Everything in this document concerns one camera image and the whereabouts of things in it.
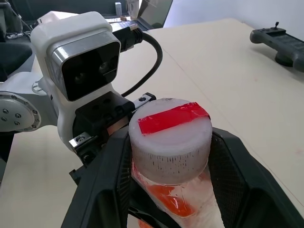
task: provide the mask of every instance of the white wall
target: white wall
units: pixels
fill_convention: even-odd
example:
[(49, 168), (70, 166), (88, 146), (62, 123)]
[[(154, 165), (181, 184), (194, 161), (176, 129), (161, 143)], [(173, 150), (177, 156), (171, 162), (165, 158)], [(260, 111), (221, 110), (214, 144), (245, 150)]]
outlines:
[(173, 0), (165, 27), (236, 18), (255, 29), (279, 27), (304, 40), (304, 0)]

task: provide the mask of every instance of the white bottle cap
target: white bottle cap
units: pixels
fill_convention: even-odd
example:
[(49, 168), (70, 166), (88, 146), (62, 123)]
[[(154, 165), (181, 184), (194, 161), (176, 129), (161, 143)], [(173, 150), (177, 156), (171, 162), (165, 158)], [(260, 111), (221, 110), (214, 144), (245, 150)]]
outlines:
[(166, 98), (152, 101), (141, 107), (130, 121), (134, 164), (143, 176), (156, 183), (188, 182), (201, 174), (207, 165), (212, 137), (208, 116), (148, 135), (142, 134), (138, 124), (138, 119), (187, 103), (189, 101)]

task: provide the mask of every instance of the red tape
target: red tape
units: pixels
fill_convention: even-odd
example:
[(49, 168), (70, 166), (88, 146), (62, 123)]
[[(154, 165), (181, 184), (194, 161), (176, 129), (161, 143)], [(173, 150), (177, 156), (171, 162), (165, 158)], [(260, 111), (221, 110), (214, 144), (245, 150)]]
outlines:
[(180, 124), (191, 122), (196, 118), (204, 116), (208, 116), (210, 118), (205, 109), (200, 107), (198, 103), (193, 102), (161, 113), (146, 116), (138, 119), (137, 122), (142, 135), (148, 135)]

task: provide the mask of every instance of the white tabletop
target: white tabletop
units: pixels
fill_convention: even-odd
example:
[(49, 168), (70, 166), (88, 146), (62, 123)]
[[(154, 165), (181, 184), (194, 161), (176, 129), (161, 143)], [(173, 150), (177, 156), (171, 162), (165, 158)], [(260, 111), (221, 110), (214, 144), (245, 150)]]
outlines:
[[(128, 98), (150, 92), (198, 102), (215, 127), (242, 139), (304, 216), (304, 74), (278, 65), (267, 46), (251, 44), (251, 30), (233, 19), (151, 30), (163, 62)], [(144, 42), (122, 53), (114, 88), (126, 91), (155, 59)], [(15, 135), (0, 188), (1, 226), (60, 227), (76, 189), (68, 173), (80, 165), (55, 127)]]

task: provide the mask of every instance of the black cable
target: black cable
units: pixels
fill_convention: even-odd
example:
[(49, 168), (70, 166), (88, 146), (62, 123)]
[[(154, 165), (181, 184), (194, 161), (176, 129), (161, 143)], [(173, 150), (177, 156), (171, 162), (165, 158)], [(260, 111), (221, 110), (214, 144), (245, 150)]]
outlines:
[(154, 39), (152, 36), (150, 36), (147, 33), (142, 33), (142, 40), (145, 40), (146, 42), (148, 42), (149, 44), (151, 44), (154, 47), (154, 49), (156, 50), (157, 59), (156, 59), (154, 66), (152, 67), (152, 69), (138, 83), (136, 83), (131, 89), (124, 92), (122, 94), (123, 97), (128, 96), (129, 94), (133, 93), (136, 89), (141, 87), (155, 73), (155, 71), (158, 69), (158, 67), (162, 63), (162, 49), (161, 49), (160, 44), (156, 41), (156, 39)]

